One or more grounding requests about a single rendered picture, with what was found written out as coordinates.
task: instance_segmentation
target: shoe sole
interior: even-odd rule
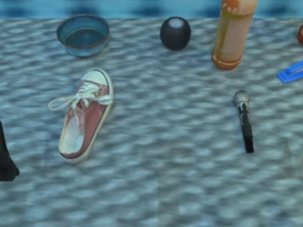
[[[106,80],[107,80],[107,83],[108,83],[108,87],[109,87],[109,95],[112,96],[112,98],[114,99],[114,89],[113,89],[113,84],[112,84],[112,81],[109,77],[109,75],[104,71],[104,70],[99,70],[102,72],[102,74],[105,76]],[[111,111],[113,107],[113,103],[111,103],[110,105],[108,105],[104,111],[104,114],[102,116],[102,119],[101,121],[99,122],[99,125],[96,129],[96,131],[94,132],[94,135],[93,135],[93,138],[92,140],[90,141],[89,143],[89,146],[87,147],[87,149],[78,157],[76,158],[65,158],[63,157],[60,152],[59,152],[59,155],[60,157],[67,163],[70,163],[70,164],[78,164],[78,163],[81,163],[83,162],[85,159],[87,159],[87,157],[89,156],[90,152],[91,152],[91,149],[93,147],[93,144],[95,142],[95,139],[97,137],[97,134],[99,133],[105,119],[107,118],[107,115],[109,114],[109,112]]]

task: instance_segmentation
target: blue plastic object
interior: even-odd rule
[[[108,37],[107,21],[90,14],[68,17],[57,28],[57,38],[66,52],[77,57],[89,57],[102,51]]]
[[[286,70],[278,73],[278,78],[283,83],[290,83],[303,78],[303,61],[300,61]]]

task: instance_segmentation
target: textured gray surface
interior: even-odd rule
[[[0,119],[21,175],[0,183],[2,227],[301,227],[303,80],[299,19],[255,19],[241,65],[210,61],[216,20],[192,19],[186,50],[159,40],[161,19],[109,20],[100,55],[76,59],[57,19],[0,20]],[[112,78],[116,104],[84,163],[57,156],[70,95],[90,68]],[[232,96],[246,89],[256,153],[246,155]]]

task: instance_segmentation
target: black ball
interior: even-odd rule
[[[160,29],[160,39],[168,49],[179,51],[184,49],[191,36],[189,23],[181,17],[166,19]]]

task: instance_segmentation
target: shoe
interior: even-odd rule
[[[73,96],[54,99],[52,111],[68,108],[59,141],[59,154],[68,163],[85,160],[106,119],[114,100],[109,75],[98,69],[89,70],[80,80]]]
[[[19,169],[9,155],[0,122],[0,182],[12,182],[19,174]]]

